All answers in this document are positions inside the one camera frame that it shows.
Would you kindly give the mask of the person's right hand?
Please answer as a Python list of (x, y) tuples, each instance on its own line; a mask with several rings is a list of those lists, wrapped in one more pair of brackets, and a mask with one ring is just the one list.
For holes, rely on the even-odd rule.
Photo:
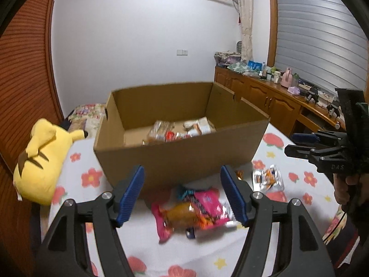
[(345, 176), (334, 174), (333, 175), (333, 186), (335, 189), (334, 195), (336, 202), (339, 205), (346, 205), (350, 201), (350, 194), (348, 193), (350, 186), (355, 186), (360, 180), (359, 175)]

